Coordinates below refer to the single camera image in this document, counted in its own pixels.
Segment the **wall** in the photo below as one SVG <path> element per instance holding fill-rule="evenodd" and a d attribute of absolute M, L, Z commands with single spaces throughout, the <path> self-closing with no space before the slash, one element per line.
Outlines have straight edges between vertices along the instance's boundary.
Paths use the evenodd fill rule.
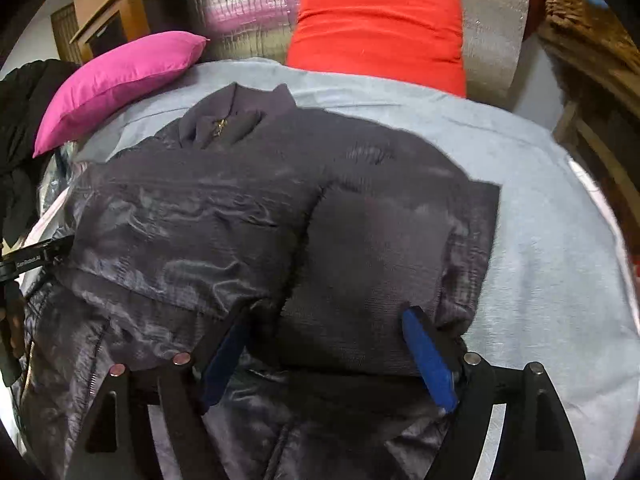
<path fill-rule="evenodd" d="M 562 115 L 564 92 L 553 62 L 536 35 L 522 44 L 505 108 L 551 131 Z"/>
<path fill-rule="evenodd" d="M 51 15 L 73 0 L 47 0 L 30 21 L 0 70 L 0 80 L 14 68 L 37 59 L 60 59 L 51 28 Z"/>

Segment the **pink pillow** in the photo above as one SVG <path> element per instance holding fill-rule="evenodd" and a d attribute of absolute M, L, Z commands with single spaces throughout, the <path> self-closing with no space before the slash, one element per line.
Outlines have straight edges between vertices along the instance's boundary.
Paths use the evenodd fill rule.
<path fill-rule="evenodd" d="M 92 59 L 53 96 L 33 156 L 92 133 L 118 108 L 176 79 L 198 60 L 206 43 L 202 36 L 171 30 Z"/>

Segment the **wicker basket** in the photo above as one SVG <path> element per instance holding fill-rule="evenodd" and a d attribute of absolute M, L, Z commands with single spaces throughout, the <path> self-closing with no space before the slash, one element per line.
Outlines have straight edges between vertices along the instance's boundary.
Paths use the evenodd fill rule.
<path fill-rule="evenodd" d="M 585 0 L 545 0 L 545 8 L 546 20 L 552 26 L 564 28 L 603 47 L 640 74 L 640 52 L 611 10 L 593 6 Z"/>

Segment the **red pillow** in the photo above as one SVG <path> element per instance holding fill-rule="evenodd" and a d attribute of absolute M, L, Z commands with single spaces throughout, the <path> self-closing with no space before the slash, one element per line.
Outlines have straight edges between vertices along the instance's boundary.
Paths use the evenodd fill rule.
<path fill-rule="evenodd" d="M 287 66 L 466 96 L 460 0 L 300 0 Z"/>

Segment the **dark gray jacket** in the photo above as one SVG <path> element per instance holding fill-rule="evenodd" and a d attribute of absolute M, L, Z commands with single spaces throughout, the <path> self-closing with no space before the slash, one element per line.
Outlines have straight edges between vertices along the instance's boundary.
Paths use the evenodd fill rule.
<path fill-rule="evenodd" d="M 498 189 L 401 131 L 229 86 L 90 167 L 66 204 L 70 256 L 28 303 L 20 405 L 60 478 L 116 362 L 193 349 L 239 302 L 249 352 L 204 416 L 230 478 L 422 478 L 444 436 L 402 341 L 419 304 L 461 345 Z M 166 478 L 178 478 L 152 409 Z"/>

